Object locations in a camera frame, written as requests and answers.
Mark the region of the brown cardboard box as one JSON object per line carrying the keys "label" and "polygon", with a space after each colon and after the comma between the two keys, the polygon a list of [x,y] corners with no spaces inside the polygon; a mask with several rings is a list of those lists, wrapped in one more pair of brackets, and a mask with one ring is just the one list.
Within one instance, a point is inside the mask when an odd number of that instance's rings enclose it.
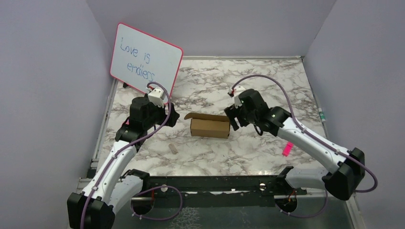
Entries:
{"label": "brown cardboard box", "polygon": [[230,120],[225,115],[188,113],[191,136],[227,139],[230,135]]}

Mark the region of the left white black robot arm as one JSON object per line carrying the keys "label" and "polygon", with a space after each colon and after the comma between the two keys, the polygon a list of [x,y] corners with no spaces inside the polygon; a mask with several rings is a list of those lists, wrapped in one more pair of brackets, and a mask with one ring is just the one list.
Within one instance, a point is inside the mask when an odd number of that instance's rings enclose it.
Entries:
{"label": "left white black robot arm", "polygon": [[[131,176],[122,184],[118,180],[146,139],[164,126],[174,127],[179,117],[171,101],[162,104],[147,95],[132,100],[129,117],[118,129],[108,158],[82,191],[67,200],[70,228],[110,229],[128,197],[149,192],[150,183],[144,178]],[[156,130],[148,133],[154,126]]]}

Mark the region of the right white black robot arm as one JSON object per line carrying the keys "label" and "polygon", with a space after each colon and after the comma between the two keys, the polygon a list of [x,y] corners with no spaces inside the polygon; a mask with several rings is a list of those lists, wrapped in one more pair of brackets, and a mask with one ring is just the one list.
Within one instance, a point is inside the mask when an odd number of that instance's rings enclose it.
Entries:
{"label": "right white black robot arm", "polygon": [[286,176],[276,180],[276,189],[287,194],[294,188],[308,187],[324,189],[340,200],[348,200],[365,176],[365,154],[358,148],[353,150],[338,146],[316,134],[282,107],[268,107],[259,91],[238,86],[230,89],[234,104],[226,108],[234,130],[252,124],[259,133],[268,132],[291,142],[308,153],[323,169],[289,170]]}

